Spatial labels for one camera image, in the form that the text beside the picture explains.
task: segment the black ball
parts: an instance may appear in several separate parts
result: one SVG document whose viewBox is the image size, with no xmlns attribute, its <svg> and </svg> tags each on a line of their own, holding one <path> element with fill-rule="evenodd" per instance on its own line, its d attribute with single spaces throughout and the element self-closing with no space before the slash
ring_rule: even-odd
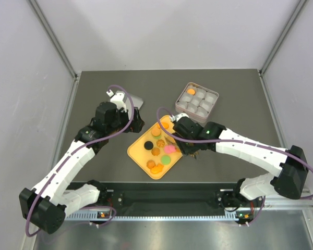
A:
<svg viewBox="0 0 313 250">
<path fill-rule="evenodd" d="M 144 148 L 145 148 L 146 150 L 152 150 L 152 148 L 153 148 L 153 142 L 151 142 L 151 141 L 145 142 Z"/>
</svg>

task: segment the dark gray table surface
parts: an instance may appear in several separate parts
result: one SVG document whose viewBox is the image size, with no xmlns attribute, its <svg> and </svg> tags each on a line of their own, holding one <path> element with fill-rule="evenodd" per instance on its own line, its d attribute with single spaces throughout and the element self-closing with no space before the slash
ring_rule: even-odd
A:
<svg viewBox="0 0 313 250">
<path fill-rule="evenodd" d="M 55 241 L 76 221 L 65 221 Z M 88 224 L 70 229 L 45 245 L 37 237 L 34 250 L 81 249 L 218 249 L 313 250 L 302 211 L 263 211 L 249 228 L 224 221 L 114 221 L 96 229 Z"/>
<path fill-rule="evenodd" d="M 109 141 L 78 173 L 75 181 L 154 182 L 128 155 L 128 147 L 156 120 L 160 106 L 175 112 L 175 101 L 188 82 L 220 95 L 210 121 L 272 146 L 280 146 L 266 97 L 256 70 L 144 70 L 89 71 L 81 74 L 63 142 L 63 153 L 80 128 L 94 116 L 100 102 L 107 101 L 107 87 L 118 84 L 143 98 L 140 110 L 146 125 L 139 134 L 121 134 Z M 180 159 L 159 182 L 236 182 L 264 171 L 232 156 L 200 152 L 197 160 Z"/>
</svg>

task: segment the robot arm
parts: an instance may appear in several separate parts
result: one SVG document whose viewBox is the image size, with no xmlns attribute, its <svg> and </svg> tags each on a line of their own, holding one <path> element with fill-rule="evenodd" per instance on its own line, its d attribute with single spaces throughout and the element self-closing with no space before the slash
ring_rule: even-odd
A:
<svg viewBox="0 0 313 250">
<path fill-rule="evenodd" d="M 57 165 L 32 190 L 24 189 L 19 195 L 22 215 L 27 218 L 31 204 L 41 193 L 30 221 L 49 234 L 55 232 L 67 216 L 87 205 L 96 203 L 102 197 L 104 187 L 96 181 L 90 181 L 77 190 L 64 192 L 77 173 L 109 140 L 84 145 L 123 129 L 129 122 L 124 92 L 114 94 L 108 91 L 107 94 L 111 97 L 110 102 L 102 102 L 97 107 L 95 117 L 87 126 L 80 129 Z M 137 108 L 130 112 L 134 113 L 134 118 L 124 132 L 138 133 L 145 123 L 140 118 Z M 51 182 L 42 192 L 49 179 Z"/>
<path fill-rule="evenodd" d="M 189 140 L 240 140 L 243 143 L 218 142 L 218 143 L 185 143 L 175 140 L 184 155 L 194 154 L 198 150 L 212 150 L 217 153 L 228 154 L 252 163 L 268 173 L 256 178 L 241 179 L 234 187 L 231 199 L 232 203 L 246 203 L 259 196 L 280 194 L 290 199 L 299 199 L 305 184 L 308 169 L 294 159 L 252 145 L 264 145 L 253 141 L 223 125 L 208 122 L 204 127 L 194 123 L 186 114 L 179 114 L 172 118 L 175 135 Z M 306 161 L 301 148 L 292 146 L 290 149 L 277 148 L 284 152 L 291 153 Z"/>
</svg>

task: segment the green ball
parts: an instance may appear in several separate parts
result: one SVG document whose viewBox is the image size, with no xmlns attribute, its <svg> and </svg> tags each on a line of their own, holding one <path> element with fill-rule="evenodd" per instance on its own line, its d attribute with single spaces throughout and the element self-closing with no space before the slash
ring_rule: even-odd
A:
<svg viewBox="0 0 313 250">
<path fill-rule="evenodd" d="M 163 165 L 168 165 L 169 163 L 171 163 L 171 158 L 168 155 L 164 155 L 161 157 L 161 163 Z"/>
</svg>

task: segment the orange ball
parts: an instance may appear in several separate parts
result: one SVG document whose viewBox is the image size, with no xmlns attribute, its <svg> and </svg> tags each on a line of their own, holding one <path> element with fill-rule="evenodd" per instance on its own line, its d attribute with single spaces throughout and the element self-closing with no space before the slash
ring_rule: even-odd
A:
<svg viewBox="0 0 313 250">
<path fill-rule="evenodd" d="M 152 149 L 152 155 L 157 156 L 160 154 L 160 149 L 158 149 L 157 147 L 155 147 L 154 149 Z"/>
<path fill-rule="evenodd" d="M 153 129 L 152 129 L 152 135 L 153 135 L 153 136 L 157 137 L 157 136 L 159 136 L 160 134 L 161 134 L 161 130 L 160 130 L 160 129 L 158 129 L 158 128 L 153 128 Z"/>
<path fill-rule="evenodd" d="M 195 95 L 196 91 L 193 89 L 189 89 L 189 90 L 187 90 L 187 93 L 190 95 Z"/>
<path fill-rule="evenodd" d="M 149 160 L 146 164 L 146 167 L 148 167 L 149 169 L 152 169 L 153 167 L 155 167 L 154 160 Z"/>
<path fill-rule="evenodd" d="M 168 124 L 167 122 L 162 122 L 161 125 L 162 125 L 165 129 L 169 128 L 169 124 Z"/>
<path fill-rule="evenodd" d="M 165 141 L 160 139 L 160 140 L 157 140 L 156 144 L 157 144 L 158 147 L 164 147 L 165 146 Z"/>
</svg>

